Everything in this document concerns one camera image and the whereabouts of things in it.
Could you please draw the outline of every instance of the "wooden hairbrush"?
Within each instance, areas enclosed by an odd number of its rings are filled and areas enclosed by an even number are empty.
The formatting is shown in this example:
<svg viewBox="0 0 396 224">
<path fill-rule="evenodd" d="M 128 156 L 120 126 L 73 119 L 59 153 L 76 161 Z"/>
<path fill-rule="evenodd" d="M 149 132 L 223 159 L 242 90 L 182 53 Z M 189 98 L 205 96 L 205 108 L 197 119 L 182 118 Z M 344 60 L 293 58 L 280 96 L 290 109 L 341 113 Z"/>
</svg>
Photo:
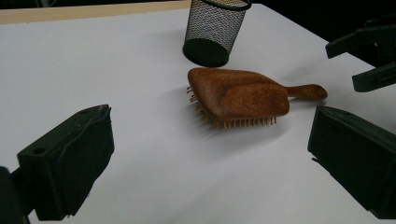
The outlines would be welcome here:
<svg viewBox="0 0 396 224">
<path fill-rule="evenodd" d="M 188 73 L 196 111 L 216 128 L 275 124 L 289 113 L 289 97 L 323 100 L 327 92 L 316 84 L 285 87 L 262 74 L 220 68 L 193 68 Z"/>
</svg>

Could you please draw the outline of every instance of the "white table surface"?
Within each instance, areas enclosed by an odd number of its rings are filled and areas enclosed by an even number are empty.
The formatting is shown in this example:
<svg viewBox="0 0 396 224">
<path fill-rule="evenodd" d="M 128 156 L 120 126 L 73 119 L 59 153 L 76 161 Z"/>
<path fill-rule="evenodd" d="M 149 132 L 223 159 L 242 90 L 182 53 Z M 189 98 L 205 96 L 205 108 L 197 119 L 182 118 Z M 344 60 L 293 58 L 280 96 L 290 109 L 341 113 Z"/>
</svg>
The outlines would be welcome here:
<svg viewBox="0 0 396 224">
<path fill-rule="evenodd" d="M 45 223 L 375 224 L 307 143 L 319 102 L 290 98 L 274 126 L 219 131 L 190 104 L 182 51 L 188 9 L 0 25 L 0 165 L 81 109 L 109 104 L 116 150 L 75 217 Z M 373 67 L 273 10 L 253 5 L 229 69 L 285 86 L 316 83 L 323 104 L 396 133 L 396 85 L 354 92 Z M 33 224 L 39 223 L 33 212 Z"/>
</svg>

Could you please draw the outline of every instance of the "black mesh cup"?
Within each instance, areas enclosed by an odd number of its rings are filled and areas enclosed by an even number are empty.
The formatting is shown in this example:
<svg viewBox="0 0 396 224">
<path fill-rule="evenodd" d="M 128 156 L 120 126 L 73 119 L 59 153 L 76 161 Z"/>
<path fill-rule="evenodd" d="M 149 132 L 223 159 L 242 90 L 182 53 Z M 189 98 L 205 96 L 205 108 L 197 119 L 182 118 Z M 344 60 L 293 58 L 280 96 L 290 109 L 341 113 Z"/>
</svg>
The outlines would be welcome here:
<svg viewBox="0 0 396 224">
<path fill-rule="evenodd" d="M 226 64 L 250 7 L 249 0 L 191 0 L 184 55 L 205 67 Z"/>
</svg>

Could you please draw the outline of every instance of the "hairbrush bristle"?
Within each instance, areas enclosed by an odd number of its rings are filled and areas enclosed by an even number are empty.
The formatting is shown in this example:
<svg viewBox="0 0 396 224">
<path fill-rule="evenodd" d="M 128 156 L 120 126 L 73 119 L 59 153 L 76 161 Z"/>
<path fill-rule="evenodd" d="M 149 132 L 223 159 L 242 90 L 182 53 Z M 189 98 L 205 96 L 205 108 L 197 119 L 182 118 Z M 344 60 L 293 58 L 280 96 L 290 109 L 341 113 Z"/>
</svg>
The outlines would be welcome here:
<svg viewBox="0 0 396 224">
<path fill-rule="evenodd" d="M 192 92 L 191 87 L 187 88 L 187 93 Z M 246 128 L 255 126 L 267 126 L 276 124 L 276 117 L 271 118 L 257 118 L 257 119 L 233 119 L 233 120 L 221 120 L 215 119 L 210 116 L 200 105 L 198 99 L 193 94 L 190 98 L 190 102 L 196 102 L 195 111 L 202 115 L 203 122 L 209 122 L 216 129 L 235 129 L 235 128 Z"/>
</svg>

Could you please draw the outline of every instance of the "hairbrush handle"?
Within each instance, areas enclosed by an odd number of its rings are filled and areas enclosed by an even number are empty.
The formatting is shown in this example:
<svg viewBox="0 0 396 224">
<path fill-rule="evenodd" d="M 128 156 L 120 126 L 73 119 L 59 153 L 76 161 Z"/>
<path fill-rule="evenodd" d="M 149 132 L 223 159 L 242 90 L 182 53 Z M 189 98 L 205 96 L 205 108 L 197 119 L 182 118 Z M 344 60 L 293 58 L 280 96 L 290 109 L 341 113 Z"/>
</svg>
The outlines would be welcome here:
<svg viewBox="0 0 396 224">
<path fill-rule="evenodd" d="M 308 84 L 303 86 L 285 87 L 289 97 L 296 97 L 309 100 L 324 100 L 327 98 L 327 92 L 323 87 L 317 84 Z"/>
</svg>

